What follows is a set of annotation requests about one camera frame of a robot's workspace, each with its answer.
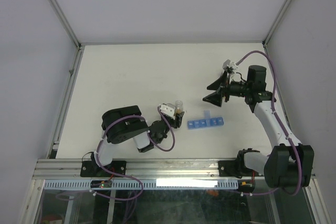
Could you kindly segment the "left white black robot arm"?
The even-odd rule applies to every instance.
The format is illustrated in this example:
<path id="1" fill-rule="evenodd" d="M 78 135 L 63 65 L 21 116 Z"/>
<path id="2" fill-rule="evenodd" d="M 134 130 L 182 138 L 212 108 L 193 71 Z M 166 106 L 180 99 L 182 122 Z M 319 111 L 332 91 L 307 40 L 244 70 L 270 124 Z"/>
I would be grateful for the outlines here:
<path id="1" fill-rule="evenodd" d="M 157 108 L 160 119 L 148 125 L 137 105 L 112 109 L 102 115 L 102 137 L 91 154 L 91 169 L 99 176 L 117 169 L 112 164 L 112 146 L 132 139 L 139 153 L 154 147 L 170 152 L 176 144 L 174 129 L 182 125 L 184 108 L 179 100 L 175 104 L 163 103 Z"/>

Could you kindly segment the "blue weekly pill organizer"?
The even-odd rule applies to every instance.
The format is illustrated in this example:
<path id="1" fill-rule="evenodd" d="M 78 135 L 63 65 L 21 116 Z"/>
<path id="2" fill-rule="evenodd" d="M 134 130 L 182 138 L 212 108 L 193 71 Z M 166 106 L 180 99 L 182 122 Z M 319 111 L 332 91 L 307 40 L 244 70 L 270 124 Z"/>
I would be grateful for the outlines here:
<path id="1" fill-rule="evenodd" d="M 205 110 L 203 118 L 188 120 L 187 128 L 189 130 L 197 130 L 197 129 L 206 129 L 206 128 L 213 128 L 213 127 L 222 127 L 224 126 L 224 124 L 225 122 L 224 122 L 223 117 L 221 116 L 212 117 L 210 110 Z"/>

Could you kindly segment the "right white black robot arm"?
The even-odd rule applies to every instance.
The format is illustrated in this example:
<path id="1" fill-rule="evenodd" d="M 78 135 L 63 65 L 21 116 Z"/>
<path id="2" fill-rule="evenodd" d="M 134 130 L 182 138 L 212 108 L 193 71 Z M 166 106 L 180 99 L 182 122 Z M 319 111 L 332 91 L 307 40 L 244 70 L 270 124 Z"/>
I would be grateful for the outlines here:
<path id="1" fill-rule="evenodd" d="M 266 89 L 267 69 L 251 65 L 246 80 L 234 81 L 231 77 L 236 69 L 234 63 L 226 62 L 221 76 L 207 87 L 212 93 L 203 101 L 220 107 L 230 97 L 244 98 L 262 124 L 272 147 L 269 155 L 252 148 L 240 150 L 235 160 L 236 175 L 255 171 L 264 176 L 270 188 L 298 190 L 309 186 L 314 150 L 310 145 L 303 145 L 280 119 L 274 93 Z"/>

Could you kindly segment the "clear capsule bottle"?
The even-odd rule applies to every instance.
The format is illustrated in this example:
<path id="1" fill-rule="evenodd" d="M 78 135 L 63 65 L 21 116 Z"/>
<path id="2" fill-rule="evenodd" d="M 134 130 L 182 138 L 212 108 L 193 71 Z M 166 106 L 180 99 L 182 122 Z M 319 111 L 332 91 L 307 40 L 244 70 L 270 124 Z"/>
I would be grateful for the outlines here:
<path id="1" fill-rule="evenodd" d="M 178 114 L 183 112 L 183 102 L 181 100 L 175 101 L 175 112 Z"/>

